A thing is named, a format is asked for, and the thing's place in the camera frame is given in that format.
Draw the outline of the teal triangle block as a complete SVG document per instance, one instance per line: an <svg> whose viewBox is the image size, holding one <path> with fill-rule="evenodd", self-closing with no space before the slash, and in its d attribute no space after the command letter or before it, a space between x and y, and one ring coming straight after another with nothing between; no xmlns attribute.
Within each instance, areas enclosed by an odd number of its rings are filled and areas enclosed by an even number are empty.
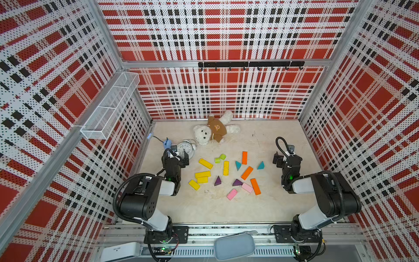
<svg viewBox="0 0 419 262"><path fill-rule="evenodd" d="M240 168L241 168L241 166L242 166L242 163L240 163L240 162L236 161L236 162L235 162L235 166L236 166L237 171L239 171L239 170L240 170Z"/></svg>
<svg viewBox="0 0 419 262"><path fill-rule="evenodd" d="M264 164L264 162L262 161L262 162L258 165L257 170L263 170L264 168L265 168L265 164Z"/></svg>

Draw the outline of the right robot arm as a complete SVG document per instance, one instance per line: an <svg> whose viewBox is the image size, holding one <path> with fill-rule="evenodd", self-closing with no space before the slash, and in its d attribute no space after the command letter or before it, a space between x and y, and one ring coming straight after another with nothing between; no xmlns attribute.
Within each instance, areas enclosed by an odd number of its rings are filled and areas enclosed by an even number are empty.
<svg viewBox="0 0 419 262"><path fill-rule="evenodd" d="M282 188L289 194L313 193L316 199L315 206L293 217L289 231L294 242L318 239L321 228L361 211L359 197L341 173L323 170L301 175L302 157L283 137L277 137L275 143L278 152L274 155L273 163L282 170Z"/></svg>

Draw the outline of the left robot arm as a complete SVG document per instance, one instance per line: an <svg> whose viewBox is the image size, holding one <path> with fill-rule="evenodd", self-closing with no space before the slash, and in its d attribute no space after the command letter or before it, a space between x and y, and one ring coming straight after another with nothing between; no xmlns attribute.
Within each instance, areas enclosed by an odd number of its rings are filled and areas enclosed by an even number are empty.
<svg viewBox="0 0 419 262"><path fill-rule="evenodd" d="M190 154L165 149L161 158L163 168L158 174L139 173L125 180L112 201L116 216L146 228L144 243L185 244L188 226L174 226L170 216L157 208L160 196L177 196L181 188L181 170L189 165Z"/></svg>

